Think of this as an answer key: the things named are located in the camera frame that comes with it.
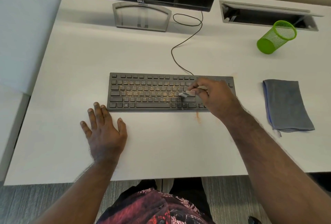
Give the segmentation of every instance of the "black keyboard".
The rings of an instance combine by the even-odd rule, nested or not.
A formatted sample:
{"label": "black keyboard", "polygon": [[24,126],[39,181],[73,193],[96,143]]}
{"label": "black keyboard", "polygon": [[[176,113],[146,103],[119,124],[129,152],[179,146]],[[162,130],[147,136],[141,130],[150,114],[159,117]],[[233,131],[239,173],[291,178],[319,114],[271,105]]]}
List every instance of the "black keyboard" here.
{"label": "black keyboard", "polygon": [[234,93],[233,77],[110,73],[109,111],[208,111],[198,96],[183,98],[198,77],[224,80]]}

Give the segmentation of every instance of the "keyboard cable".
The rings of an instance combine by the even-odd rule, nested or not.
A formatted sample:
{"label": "keyboard cable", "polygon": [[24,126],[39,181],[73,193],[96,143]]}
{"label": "keyboard cable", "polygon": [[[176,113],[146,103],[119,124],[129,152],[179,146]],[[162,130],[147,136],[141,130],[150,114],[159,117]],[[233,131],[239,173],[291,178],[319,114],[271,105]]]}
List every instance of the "keyboard cable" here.
{"label": "keyboard cable", "polygon": [[[176,15],[182,15],[182,16],[190,17],[190,18],[193,18],[193,19],[198,20],[200,23],[197,24],[197,25],[188,25],[188,24],[180,23],[180,22],[176,21],[176,19],[175,19],[175,16],[176,16]],[[202,22],[203,22],[203,20],[204,20],[204,15],[203,15],[202,11],[201,11],[201,15],[202,15],[202,19],[201,19],[201,20],[198,19],[198,18],[196,18],[196,17],[190,16],[190,15],[187,15],[187,14],[182,14],[182,13],[175,13],[175,14],[172,16],[172,18],[173,18],[173,20],[174,20],[177,24],[180,24],[180,25],[186,25],[186,26],[189,26],[189,27],[197,27],[197,26],[201,25],[200,29],[195,33],[195,34],[197,34],[198,32],[200,32],[200,30],[201,30],[201,28],[202,28],[202,25],[203,25]],[[175,59],[175,57],[173,56],[173,53],[172,53],[172,51],[173,51],[176,47],[179,47],[181,44],[187,42],[190,38],[188,38],[188,39],[184,40],[183,42],[181,42],[180,44],[174,46],[174,47],[171,49],[171,55],[172,55],[173,61],[177,64],[177,66],[179,66],[179,67],[180,67],[181,69],[183,69],[184,71],[189,72],[190,74],[194,75],[192,72],[186,70],[184,67],[182,67],[180,64],[178,64],[177,61],[176,61],[176,59]]]}

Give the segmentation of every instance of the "hand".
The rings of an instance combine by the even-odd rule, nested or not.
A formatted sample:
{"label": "hand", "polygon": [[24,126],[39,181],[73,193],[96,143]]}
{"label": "hand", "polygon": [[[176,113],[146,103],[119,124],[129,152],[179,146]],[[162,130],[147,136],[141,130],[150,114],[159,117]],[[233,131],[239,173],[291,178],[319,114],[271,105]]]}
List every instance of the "hand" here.
{"label": "hand", "polygon": [[[207,91],[197,88],[198,86],[206,86]],[[188,91],[191,90],[195,91],[209,111],[223,123],[244,112],[239,100],[224,81],[199,78],[188,87]]]}
{"label": "hand", "polygon": [[127,139],[126,125],[121,118],[117,120],[118,131],[113,125],[113,119],[104,105],[94,103],[94,110],[90,108],[88,116],[91,129],[86,122],[81,121],[81,127],[90,145],[91,155],[95,162],[118,162]]}

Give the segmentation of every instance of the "pen cup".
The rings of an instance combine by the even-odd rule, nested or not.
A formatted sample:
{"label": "pen cup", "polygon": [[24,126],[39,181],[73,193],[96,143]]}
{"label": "pen cup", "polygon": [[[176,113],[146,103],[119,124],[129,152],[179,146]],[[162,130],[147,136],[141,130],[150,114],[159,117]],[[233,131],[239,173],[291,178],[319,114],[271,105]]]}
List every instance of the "pen cup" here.
{"label": "pen cup", "polygon": [[257,46],[261,52],[271,54],[287,41],[295,39],[296,36],[297,31],[291,23],[279,20],[258,40]]}

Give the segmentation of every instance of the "folded cloth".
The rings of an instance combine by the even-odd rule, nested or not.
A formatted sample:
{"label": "folded cloth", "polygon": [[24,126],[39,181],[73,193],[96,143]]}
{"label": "folded cloth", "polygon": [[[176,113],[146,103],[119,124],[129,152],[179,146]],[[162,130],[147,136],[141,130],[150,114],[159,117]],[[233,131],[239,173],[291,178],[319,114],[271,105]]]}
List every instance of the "folded cloth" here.
{"label": "folded cloth", "polygon": [[273,129],[282,132],[315,130],[302,101],[299,82],[264,80],[267,117]]}

